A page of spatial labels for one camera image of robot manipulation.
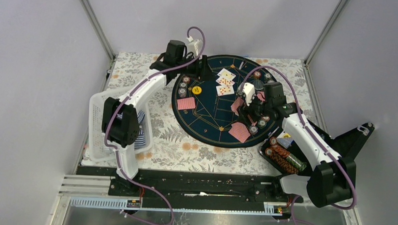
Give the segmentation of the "seven of hearts card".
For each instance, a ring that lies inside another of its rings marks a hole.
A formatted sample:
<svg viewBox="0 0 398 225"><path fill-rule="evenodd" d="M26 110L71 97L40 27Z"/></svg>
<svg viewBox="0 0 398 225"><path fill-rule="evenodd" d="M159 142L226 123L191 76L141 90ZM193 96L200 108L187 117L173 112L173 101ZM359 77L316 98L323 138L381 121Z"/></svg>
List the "seven of hearts card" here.
<svg viewBox="0 0 398 225"><path fill-rule="evenodd" d="M218 96L226 96L235 93L232 86L225 86L225 85L216 86L216 91Z"/></svg>

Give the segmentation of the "blue chip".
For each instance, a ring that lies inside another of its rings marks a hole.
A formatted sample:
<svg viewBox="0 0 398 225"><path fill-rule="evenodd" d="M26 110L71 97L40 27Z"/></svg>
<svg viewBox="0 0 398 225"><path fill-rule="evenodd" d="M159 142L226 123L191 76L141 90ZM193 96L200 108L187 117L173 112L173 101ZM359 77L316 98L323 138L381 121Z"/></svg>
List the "blue chip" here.
<svg viewBox="0 0 398 225"><path fill-rule="evenodd" d="M265 120L263 120L263 119L260 119L260 120L257 122L257 127L258 127L259 129L263 129L266 125L267 125L267 122L266 122Z"/></svg>
<svg viewBox="0 0 398 225"><path fill-rule="evenodd" d="M269 80L272 79L272 75L271 75L270 73L266 73L266 74L264 75L264 79L265 79L266 81L269 81Z"/></svg>
<svg viewBox="0 0 398 225"><path fill-rule="evenodd" d="M182 82L179 84L180 88L187 88L187 84L185 82Z"/></svg>

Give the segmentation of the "red chip rows in case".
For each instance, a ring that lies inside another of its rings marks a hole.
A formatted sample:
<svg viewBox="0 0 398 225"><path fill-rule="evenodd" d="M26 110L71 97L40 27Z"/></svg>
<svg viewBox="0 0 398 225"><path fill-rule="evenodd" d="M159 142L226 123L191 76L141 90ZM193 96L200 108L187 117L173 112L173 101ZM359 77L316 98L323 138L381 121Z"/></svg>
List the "red chip rows in case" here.
<svg viewBox="0 0 398 225"><path fill-rule="evenodd" d="M269 147L265 149L265 155L289 174L298 174L307 167L305 162L297 159L296 156L283 148L276 137L269 139Z"/></svg>

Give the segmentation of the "playing card deck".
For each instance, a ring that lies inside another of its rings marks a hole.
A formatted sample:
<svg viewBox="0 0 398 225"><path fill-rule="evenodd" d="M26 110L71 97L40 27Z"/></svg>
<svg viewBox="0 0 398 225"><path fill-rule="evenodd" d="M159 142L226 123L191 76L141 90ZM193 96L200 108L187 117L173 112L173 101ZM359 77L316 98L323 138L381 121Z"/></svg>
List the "playing card deck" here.
<svg viewBox="0 0 398 225"><path fill-rule="evenodd" d="M291 136L287 133L287 132L281 132L278 136L277 136L277 142L284 148L288 148L291 146L292 142L294 140L291 138Z"/></svg>

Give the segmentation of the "pink sponge block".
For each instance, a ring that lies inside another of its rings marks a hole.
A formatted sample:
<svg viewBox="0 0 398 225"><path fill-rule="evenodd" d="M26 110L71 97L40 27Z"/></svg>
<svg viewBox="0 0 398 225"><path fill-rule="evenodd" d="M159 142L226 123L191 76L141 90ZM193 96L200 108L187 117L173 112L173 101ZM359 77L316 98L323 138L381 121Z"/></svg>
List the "pink sponge block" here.
<svg viewBox="0 0 398 225"><path fill-rule="evenodd" d="M244 103L244 100L240 97L237 97L235 101L231 104L231 111L236 115L239 116L238 108L241 107Z"/></svg>

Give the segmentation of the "nine of hearts card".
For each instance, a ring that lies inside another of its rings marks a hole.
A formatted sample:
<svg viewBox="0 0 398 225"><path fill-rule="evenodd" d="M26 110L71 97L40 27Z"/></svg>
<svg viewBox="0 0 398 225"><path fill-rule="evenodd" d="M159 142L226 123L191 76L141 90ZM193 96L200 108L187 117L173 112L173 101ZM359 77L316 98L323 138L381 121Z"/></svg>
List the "nine of hearts card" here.
<svg viewBox="0 0 398 225"><path fill-rule="evenodd" d="M227 79L224 76L220 76L216 79L216 82L221 86L233 86L235 84L231 79Z"/></svg>

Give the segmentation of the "white plastic laundry basket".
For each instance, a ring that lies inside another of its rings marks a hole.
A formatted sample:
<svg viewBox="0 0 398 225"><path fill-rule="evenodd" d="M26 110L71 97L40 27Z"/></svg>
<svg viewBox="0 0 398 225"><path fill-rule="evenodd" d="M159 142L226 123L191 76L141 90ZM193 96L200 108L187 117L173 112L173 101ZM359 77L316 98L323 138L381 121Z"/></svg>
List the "white plastic laundry basket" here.
<svg viewBox="0 0 398 225"><path fill-rule="evenodd" d="M113 150L106 147L104 144L104 133L101 128L104 102L109 97L118 98L128 91L130 91L129 87L105 90L94 94L89 100L88 153L91 160L94 162L111 161L115 159ZM145 117L141 125L145 135L145 145L135 150L135 153L139 154L149 151L152 148L153 132L151 128L151 117L148 104L145 103L144 106L137 107L136 109L138 111L142 110L145 113Z"/></svg>

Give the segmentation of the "red card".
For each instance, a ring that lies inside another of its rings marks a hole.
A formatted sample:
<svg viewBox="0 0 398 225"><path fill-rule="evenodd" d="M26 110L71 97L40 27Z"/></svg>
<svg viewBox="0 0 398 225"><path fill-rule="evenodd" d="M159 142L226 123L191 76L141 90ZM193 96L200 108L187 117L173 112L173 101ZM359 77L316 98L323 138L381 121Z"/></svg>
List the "red card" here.
<svg viewBox="0 0 398 225"><path fill-rule="evenodd" d="M245 143L246 140L251 136L247 127L240 122L234 122L228 133L237 139L240 143Z"/></svg>
<svg viewBox="0 0 398 225"><path fill-rule="evenodd" d="M194 97L186 97L176 100L177 109L179 111L196 109L196 102Z"/></svg>

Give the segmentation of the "yellow big blind button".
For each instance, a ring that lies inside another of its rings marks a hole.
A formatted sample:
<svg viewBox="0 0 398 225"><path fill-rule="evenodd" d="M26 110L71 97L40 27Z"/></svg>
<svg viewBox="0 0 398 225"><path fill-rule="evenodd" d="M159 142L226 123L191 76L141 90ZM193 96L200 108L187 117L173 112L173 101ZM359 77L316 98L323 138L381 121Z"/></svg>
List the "yellow big blind button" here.
<svg viewBox="0 0 398 225"><path fill-rule="evenodd" d="M199 95L202 92L202 88L200 86L194 86L191 91L194 95Z"/></svg>

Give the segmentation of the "red cards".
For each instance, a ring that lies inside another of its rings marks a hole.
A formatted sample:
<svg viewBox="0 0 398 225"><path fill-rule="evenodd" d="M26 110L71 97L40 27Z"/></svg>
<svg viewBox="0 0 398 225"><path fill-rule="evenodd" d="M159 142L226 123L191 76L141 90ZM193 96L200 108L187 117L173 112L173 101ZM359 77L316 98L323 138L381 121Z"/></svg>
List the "red cards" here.
<svg viewBox="0 0 398 225"><path fill-rule="evenodd" d="M257 92L257 97L258 97L258 99L259 100L261 100L261 101L266 101L266 97L265 97L265 94L264 94L264 92L263 91L258 91Z"/></svg>

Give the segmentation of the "red five chip stack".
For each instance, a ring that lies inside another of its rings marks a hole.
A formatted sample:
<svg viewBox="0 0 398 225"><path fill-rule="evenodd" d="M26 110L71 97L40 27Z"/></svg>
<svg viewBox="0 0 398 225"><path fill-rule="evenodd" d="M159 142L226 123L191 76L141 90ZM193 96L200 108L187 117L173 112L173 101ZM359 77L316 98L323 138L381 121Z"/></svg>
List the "red five chip stack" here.
<svg viewBox="0 0 398 225"><path fill-rule="evenodd" d="M270 120L270 118L268 116L263 116L262 120L265 121L265 122L268 122Z"/></svg>

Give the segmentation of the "grey chip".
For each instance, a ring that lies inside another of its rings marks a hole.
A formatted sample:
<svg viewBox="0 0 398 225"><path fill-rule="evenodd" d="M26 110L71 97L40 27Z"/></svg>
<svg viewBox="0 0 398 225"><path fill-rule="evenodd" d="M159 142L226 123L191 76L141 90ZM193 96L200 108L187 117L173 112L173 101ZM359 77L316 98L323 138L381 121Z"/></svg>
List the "grey chip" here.
<svg viewBox="0 0 398 225"><path fill-rule="evenodd" d="M258 132L257 126L252 125L252 126L249 127L249 133L250 133L251 135L255 135L257 132Z"/></svg>
<svg viewBox="0 0 398 225"><path fill-rule="evenodd" d="M181 99L186 98L187 97L187 89L182 87L178 90L178 95Z"/></svg>

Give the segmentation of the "blue white striped cloth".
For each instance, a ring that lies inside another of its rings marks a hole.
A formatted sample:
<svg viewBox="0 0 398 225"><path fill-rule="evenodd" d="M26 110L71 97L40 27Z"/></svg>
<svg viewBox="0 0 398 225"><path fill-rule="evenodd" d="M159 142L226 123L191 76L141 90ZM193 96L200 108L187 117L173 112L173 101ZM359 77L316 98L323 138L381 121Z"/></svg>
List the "blue white striped cloth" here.
<svg viewBox="0 0 398 225"><path fill-rule="evenodd" d="M137 119L138 119L138 123L139 123L139 134L137 139L134 142L134 149L138 150L143 148L146 145L145 142L145 133L143 131L143 127L142 124L144 122L144 118L145 118L145 112L143 110L139 110L137 112Z"/></svg>

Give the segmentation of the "ace of clubs card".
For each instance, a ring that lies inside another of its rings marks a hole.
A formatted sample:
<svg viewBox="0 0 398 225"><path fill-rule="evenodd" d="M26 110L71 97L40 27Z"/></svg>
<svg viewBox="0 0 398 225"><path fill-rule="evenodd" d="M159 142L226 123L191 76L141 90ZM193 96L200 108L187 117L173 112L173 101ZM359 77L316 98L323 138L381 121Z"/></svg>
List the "ace of clubs card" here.
<svg viewBox="0 0 398 225"><path fill-rule="evenodd" d="M230 71L228 71L227 69L223 68L218 72L218 75L220 77L226 78L228 80L232 80L236 77L236 75Z"/></svg>

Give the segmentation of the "clear dealer button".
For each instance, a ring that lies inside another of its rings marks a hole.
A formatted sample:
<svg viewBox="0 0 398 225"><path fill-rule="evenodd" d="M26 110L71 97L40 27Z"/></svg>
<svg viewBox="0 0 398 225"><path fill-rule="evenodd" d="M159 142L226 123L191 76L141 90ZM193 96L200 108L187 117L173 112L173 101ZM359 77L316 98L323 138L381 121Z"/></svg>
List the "clear dealer button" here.
<svg viewBox="0 0 398 225"><path fill-rule="evenodd" d="M257 91L261 91L264 89L264 83L259 79L253 81L253 86Z"/></svg>

